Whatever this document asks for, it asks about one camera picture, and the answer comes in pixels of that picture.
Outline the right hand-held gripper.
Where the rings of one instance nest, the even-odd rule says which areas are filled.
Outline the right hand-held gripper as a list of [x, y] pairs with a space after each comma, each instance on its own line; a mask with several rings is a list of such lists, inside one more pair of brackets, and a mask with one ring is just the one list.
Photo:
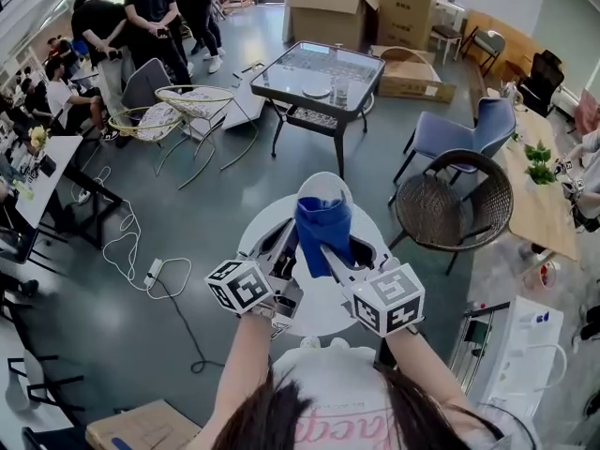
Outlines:
[[[408, 263], [390, 258], [381, 264], [386, 250], [354, 235], [350, 236], [350, 249], [353, 264], [321, 244], [330, 273], [341, 284], [350, 313], [359, 323], [379, 337], [387, 337], [423, 321], [425, 288]], [[369, 271], [361, 277], [353, 275], [354, 270], [362, 269]]]

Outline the blue cloth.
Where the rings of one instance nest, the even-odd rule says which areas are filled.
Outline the blue cloth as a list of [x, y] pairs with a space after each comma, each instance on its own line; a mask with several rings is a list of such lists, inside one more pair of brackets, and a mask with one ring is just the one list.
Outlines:
[[313, 278], [331, 276], [321, 245], [330, 247], [346, 263], [355, 264], [350, 244], [352, 209], [344, 198], [333, 201], [300, 198], [294, 219], [307, 268]]

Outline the white plate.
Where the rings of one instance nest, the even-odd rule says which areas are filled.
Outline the white plate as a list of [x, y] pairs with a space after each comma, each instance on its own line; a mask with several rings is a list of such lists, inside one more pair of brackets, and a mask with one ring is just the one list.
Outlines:
[[338, 175], [317, 172], [298, 190], [296, 205], [309, 221], [333, 225], [352, 219], [353, 195]]

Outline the person's left forearm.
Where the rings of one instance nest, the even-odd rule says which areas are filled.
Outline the person's left forearm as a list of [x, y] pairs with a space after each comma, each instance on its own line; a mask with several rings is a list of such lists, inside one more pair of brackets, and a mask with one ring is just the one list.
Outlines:
[[210, 450], [229, 419], [265, 382], [271, 346], [271, 321], [253, 313], [239, 321], [217, 387], [214, 410], [188, 450]]

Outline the white round table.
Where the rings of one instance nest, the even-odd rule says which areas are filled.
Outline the white round table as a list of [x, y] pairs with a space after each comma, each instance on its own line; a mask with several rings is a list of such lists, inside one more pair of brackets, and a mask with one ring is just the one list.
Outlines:
[[[293, 215], [296, 196], [288, 195], [266, 206], [247, 226], [238, 249], [249, 253], [259, 238], [279, 223]], [[312, 278], [303, 250], [296, 250], [296, 264], [292, 276], [303, 291], [303, 297], [295, 312], [292, 326], [287, 333], [296, 337], [326, 337], [344, 331], [355, 320], [343, 307], [346, 299], [341, 287], [332, 277]]]

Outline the white power strip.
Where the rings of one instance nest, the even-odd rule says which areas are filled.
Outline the white power strip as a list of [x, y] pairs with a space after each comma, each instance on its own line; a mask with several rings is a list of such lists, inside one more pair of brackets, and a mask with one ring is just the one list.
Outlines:
[[161, 259], [154, 259], [153, 263], [150, 266], [150, 269], [146, 273], [146, 277], [143, 280], [145, 285], [145, 289], [149, 291], [157, 281], [158, 274], [163, 265], [163, 261]]

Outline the blue upholstered chair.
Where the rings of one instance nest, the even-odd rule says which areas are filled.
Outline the blue upholstered chair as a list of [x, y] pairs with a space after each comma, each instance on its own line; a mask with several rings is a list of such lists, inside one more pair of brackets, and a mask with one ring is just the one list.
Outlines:
[[517, 127], [513, 104], [505, 97], [482, 97], [478, 102], [478, 118], [474, 128], [422, 112], [403, 153], [412, 151], [401, 166], [393, 183], [398, 183], [415, 155], [435, 159], [451, 150], [471, 150], [493, 158]]

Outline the dark glass-top square table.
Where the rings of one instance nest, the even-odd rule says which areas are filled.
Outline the dark glass-top square table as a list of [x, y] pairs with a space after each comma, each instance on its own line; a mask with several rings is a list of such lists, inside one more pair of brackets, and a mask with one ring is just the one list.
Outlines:
[[[344, 135], [347, 126], [357, 118], [368, 131], [365, 105], [374, 96], [383, 75], [384, 61], [372, 55], [345, 50], [308, 41], [299, 41], [259, 73], [251, 82], [254, 95], [264, 97], [271, 104], [287, 104], [285, 112], [276, 111], [278, 123], [272, 141], [271, 156], [283, 126], [303, 128], [334, 141], [338, 175], [345, 173]], [[346, 107], [335, 104], [335, 83], [338, 79], [349, 82]], [[304, 86], [322, 86], [331, 89], [328, 97], [312, 99], [302, 93]]]

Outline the white box appliance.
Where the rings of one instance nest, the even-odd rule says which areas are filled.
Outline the white box appliance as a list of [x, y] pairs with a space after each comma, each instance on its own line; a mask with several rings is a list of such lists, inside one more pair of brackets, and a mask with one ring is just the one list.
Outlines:
[[[549, 313], [549, 320], [537, 323], [536, 316], [546, 312]], [[500, 395], [497, 391], [497, 381], [501, 367], [507, 360], [508, 351], [513, 347], [533, 344], [560, 345], [562, 328], [563, 313], [561, 311], [520, 296], [515, 297], [507, 309], [507, 318], [502, 326], [499, 342], [486, 349], [485, 356], [492, 358], [492, 366], [489, 375], [484, 379], [485, 386], [481, 400], [502, 407], [520, 418], [533, 418], [546, 390], [541, 394], [525, 397]]]

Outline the white curved tube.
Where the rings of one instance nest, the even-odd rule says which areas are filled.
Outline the white curved tube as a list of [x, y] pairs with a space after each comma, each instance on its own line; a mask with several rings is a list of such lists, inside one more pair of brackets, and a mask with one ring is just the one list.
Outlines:
[[567, 356], [559, 344], [513, 347], [497, 381], [503, 396], [525, 397], [557, 386], [567, 370]]

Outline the white stool dark seat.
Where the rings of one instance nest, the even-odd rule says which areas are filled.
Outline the white stool dark seat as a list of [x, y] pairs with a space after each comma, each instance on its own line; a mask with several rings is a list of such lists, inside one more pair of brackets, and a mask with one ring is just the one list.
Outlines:
[[452, 47], [454, 60], [462, 44], [462, 24], [466, 10], [454, 3], [438, 0], [430, 36], [437, 41], [437, 49], [443, 49], [442, 63], [445, 64]]

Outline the tall cardboard box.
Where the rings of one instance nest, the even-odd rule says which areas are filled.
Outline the tall cardboard box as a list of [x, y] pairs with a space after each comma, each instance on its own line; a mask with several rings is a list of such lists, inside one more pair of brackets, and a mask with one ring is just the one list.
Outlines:
[[425, 50], [435, 7], [436, 0], [379, 0], [377, 44]]

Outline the black office chair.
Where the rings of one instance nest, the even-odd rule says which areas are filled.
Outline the black office chair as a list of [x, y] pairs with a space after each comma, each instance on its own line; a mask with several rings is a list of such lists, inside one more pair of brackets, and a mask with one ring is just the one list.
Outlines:
[[542, 117], [550, 111], [551, 99], [563, 83], [562, 60], [549, 50], [533, 56], [530, 74], [517, 86], [523, 104]]

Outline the wooden boards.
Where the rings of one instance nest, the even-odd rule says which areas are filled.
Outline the wooden boards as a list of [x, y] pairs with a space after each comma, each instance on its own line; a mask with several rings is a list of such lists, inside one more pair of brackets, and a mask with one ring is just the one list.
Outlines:
[[511, 62], [517, 65], [526, 75], [528, 75], [533, 66], [533, 57], [536, 53], [542, 53], [546, 48], [541, 46], [531, 37], [521, 33], [516, 28], [502, 22], [486, 13], [471, 10], [465, 20], [463, 31], [463, 50], [467, 52], [478, 64], [483, 64], [488, 58], [488, 54], [483, 50], [471, 46], [467, 49], [466, 39], [478, 28], [483, 31], [495, 31], [503, 36], [505, 47], [500, 56], [490, 66], [488, 62], [482, 72], [488, 75], [501, 77], [506, 70], [505, 62]]

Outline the pink chair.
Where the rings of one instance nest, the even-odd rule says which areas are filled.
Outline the pink chair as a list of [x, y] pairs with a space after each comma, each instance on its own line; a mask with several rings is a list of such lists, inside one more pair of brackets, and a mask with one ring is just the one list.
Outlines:
[[575, 129], [581, 135], [588, 135], [600, 128], [600, 104], [592, 94], [584, 89], [574, 113]]

